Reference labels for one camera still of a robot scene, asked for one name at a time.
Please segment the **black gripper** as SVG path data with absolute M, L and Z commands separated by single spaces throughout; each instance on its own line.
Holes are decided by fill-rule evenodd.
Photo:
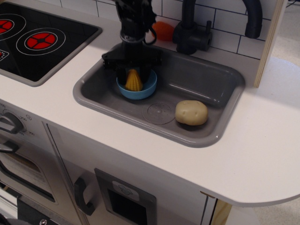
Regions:
M 141 81 L 146 83 L 151 67 L 162 64 L 162 51 L 142 43 L 132 45 L 122 42 L 104 53 L 102 59 L 106 69 L 116 70 L 120 84 L 125 85 L 127 82 L 127 68 L 140 68 Z

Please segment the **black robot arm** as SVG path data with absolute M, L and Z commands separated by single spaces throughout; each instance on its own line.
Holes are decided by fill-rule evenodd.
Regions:
M 121 22 L 121 43 L 102 55 L 105 69 L 112 69 L 121 84 L 127 82 L 127 70 L 140 69 L 142 83 L 147 82 L 154 66 L 161 65 L 162 52 L 150 47 L 157 39 L 156 22 L 150 0 L 116 0 Z

